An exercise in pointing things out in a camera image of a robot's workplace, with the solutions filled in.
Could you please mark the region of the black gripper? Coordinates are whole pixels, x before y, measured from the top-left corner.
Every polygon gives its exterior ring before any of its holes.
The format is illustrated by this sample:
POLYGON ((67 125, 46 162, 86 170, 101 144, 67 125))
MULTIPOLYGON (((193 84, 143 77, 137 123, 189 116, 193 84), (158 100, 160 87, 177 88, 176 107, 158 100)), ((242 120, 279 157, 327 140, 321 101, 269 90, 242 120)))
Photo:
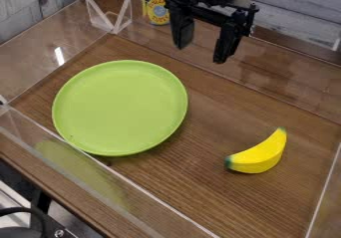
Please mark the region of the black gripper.
POLYGON ((224 64, 234 55, 242 36, 252 31, 258 6, 249 0, 168 0, 173 42, 184 49, 193 40, 194 20, 221 28, 213 61, 224 64))

